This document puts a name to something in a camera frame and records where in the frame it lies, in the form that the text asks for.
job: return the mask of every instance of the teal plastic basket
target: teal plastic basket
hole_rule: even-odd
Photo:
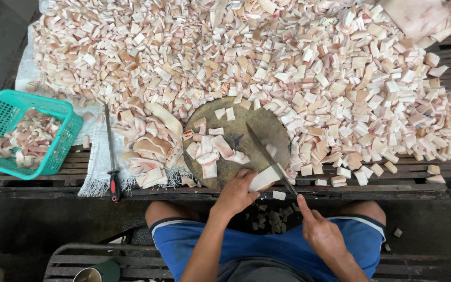
[[[83,119],[74,113],[72,105],[68,102],[14,90],[3,90],[0,92],[0,137],[15,129],[17,122],[32,107],[61,121],[62,126],[38,169],[17,167],[14,157],[0,158],[0,172],[24,180],[57,173],[83,125]]]

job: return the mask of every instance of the knife blade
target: knife blade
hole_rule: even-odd
[[[107,172],[111,176],[109,182],[109,188],[111,191],[111,200],[114,203],[118,203],[121,200],[121,188],[119,187],[119,170],[116,169],[114,164],[114,150],[112,148],[112,132],[111,132],[111,121],[109,120],[109,106],[104,104],[105,112],[105,124],[107,125],[107,140],[109,142],[109,154],[111,156],[111,170]]]
[[[280,167],[278,166],[278,163],[276,163],[276,161],[274,161],[274,159],[271,157],[271,154],[269,154],[269,152],[266,150],[266,147],[262,145],[259,138],[257,137],[257,135],[255,134],[255,132],[253,131],[253,129],[250,127],[250,125],[248,123],[247,123],[247,129],[248,129],[248,134],[250,134],[250,137],[252,138],[257,149],[262,153],[262,155],[264,155],[264,158],[266,158],[269,165],[271,165],[272,168],[274,168],[274,171],[276,171],[278,176],[281,178],[281,181],[283,182],[283,184],[285,184],[285,187],[288,189],[288,191],[290,191],[290,193],[292,193],[295,197],[297,197],[297,195],[298,195],[297,191],[295,190],[293,185],[290,183],[290,181],[288,181],[288,179],[286,178],[283,171],[281,171]]]

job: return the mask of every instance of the metal cup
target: metal cup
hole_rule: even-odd
[[[120,277],[119,265],[108,260],[81,270],[73,282],[119,282]]]

